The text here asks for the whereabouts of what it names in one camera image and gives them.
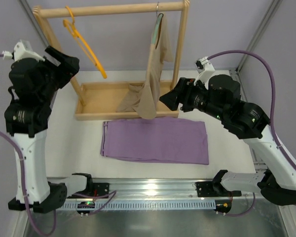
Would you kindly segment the orange plastic hanger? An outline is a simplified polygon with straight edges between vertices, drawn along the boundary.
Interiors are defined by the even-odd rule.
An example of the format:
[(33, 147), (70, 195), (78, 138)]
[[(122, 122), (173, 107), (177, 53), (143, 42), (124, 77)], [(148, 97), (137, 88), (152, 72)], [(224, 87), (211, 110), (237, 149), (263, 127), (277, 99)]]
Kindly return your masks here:
[(91, 63), (101, 73), (102, 77), (104, 79), (106, 79), (107, 73), (106, 73), (104, 67), (102, 66), (102, 64), (98, 60), (97, 56), (95, 55), (95, 53), (93, 52), (93, 50), (91, 49), (89, 44), (86, 42), (84, 37), (81, 35), (81, 33), (77, 30), (77, 28), (75, 26), (75, 18), (74, 18), (74, 14), (73, 14), (71, 8), (69, 6), (65, 6), (65, 9), (68, 11), (68, 13), (71, 17), (71, 21), (69, 21), (68, 19), (63, 19), (63, 26), (68, 30), (68, 32), (73, 37), (73, 39), (76, 41), (78, 46), (82, 49), (84, 54), (89, 58)]

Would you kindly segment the purple trousers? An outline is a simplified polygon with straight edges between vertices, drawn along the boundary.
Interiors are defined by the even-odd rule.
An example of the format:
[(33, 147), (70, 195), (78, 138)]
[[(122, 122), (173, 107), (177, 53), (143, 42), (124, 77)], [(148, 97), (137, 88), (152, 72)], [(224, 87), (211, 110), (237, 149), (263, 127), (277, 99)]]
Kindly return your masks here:
[(131, 162), (208, 165), (206, 126), (172, 117), (105, 121), (100, 154)]

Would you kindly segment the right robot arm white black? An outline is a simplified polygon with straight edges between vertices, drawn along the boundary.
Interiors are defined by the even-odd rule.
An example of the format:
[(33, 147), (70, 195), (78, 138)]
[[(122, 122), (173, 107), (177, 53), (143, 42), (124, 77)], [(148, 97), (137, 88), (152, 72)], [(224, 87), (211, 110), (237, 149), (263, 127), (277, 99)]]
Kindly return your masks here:
[(267, 166), (265, 172), (235, 173), (220, 170), (212, 179), (219, 196), (245, 191), (261, 194), (279, 206), (296, 205), (296, 171), (284, 158), (272, 138), (270, 118), (254, 103), (241, 100), (240, 83), (228, 75), (215, 75), (208, 85), (196, 79), (180, 78), (177, 85), (160, 96), (171, 111), (197, 109), (218, 119), (228, 132), (243, 140)]

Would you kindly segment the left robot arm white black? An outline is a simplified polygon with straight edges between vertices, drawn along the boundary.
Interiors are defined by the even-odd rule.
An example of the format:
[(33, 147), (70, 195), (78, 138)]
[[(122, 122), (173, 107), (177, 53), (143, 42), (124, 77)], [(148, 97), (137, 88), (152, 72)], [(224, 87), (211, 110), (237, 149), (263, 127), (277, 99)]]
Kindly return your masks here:
[(49, 213), (60, 208), (67, 197), (89, 192), (93, 181), (90, 174), (74, 173), (57, 183), (47, 180), (45, 141), (51, 102), (57, 90), (63, 88), (79, 72), (79, 59), (48, 46), (46, 53), (58, 61), (33, 52), (21, 42), (4, 58), (12, 59), (9, 72), (12, 86), (8, 89), (11, 102), (4, 118), (9, 138), (15, 142), (18, 190), (8, 203), (11, 210), (32, 209)]

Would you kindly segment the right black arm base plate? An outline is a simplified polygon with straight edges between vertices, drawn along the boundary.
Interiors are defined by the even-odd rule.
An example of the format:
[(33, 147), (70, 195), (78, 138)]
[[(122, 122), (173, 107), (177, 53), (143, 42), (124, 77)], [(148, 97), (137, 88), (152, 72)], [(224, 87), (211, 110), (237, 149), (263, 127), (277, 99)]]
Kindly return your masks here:
[(195, 182), (197, 196), (199, 198), (209, 197), (240, 197), (241, 191), (228, 191), (220, 183), (212, 181)]

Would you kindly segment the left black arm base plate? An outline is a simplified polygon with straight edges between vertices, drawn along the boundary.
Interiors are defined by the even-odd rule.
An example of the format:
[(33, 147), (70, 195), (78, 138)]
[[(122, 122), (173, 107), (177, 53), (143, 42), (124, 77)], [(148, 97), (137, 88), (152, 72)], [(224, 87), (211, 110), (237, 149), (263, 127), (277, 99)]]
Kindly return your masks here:
[(89, 194), (91, 197), (102, 198), (108, 195), (110, 191), (110, 184), (106, 182), (96, 182), (92, 184)]

